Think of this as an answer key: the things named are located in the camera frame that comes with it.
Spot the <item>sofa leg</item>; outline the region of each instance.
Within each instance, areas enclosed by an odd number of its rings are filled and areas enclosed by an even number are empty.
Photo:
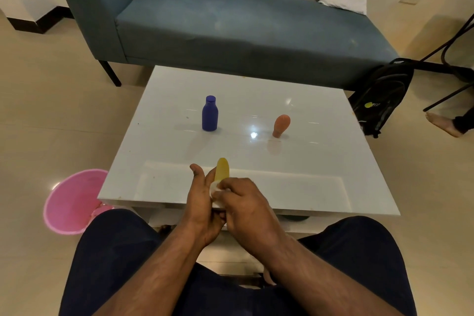
[[[109,76],[109,78],[112,80],[112,82],[115,84],[115,86],[122,86],[122,83],[120,80],[117,78],[117,75],[115,75],[114,71],[110,67],[109,63],[103,60],[99,60],[100,64],[104,68],[105,72]]]

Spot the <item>orange balloon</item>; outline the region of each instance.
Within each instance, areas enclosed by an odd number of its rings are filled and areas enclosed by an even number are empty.
[[[275,125],[273,126],[273,136],[279,138],[281,134],[290,126],[291,119],[288,115],[280,115],[275,120]]]

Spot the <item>sofa cushion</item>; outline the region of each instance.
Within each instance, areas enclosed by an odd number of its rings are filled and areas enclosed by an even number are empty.
[[[351,89],[397,57],[366,16],[309,0],[133,0],[116,23],[132,64]]]

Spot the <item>pink bucket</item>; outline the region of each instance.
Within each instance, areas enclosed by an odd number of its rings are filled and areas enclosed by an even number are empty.
[[[46,225],[61,235],[82,234],[97,215],[113,209],[97,199],[108,171],[90,169],[61,181],[43,209]]]

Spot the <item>black pants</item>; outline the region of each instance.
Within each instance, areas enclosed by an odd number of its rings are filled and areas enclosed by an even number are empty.
[[[474,129],[474,107],[470,108],[463,116],[456,116],[453,124],[463,134]]]
[[[77,245],[60,316],[93,314],[140,268],[163,240],[133,212],[99,215]],[[393,237],[368,217],[349,217],[301,244],[406,316],[416,315],[405,264]],[[196,264],[174,315],[304,315],[281,286],[260,290],[229,283]]]

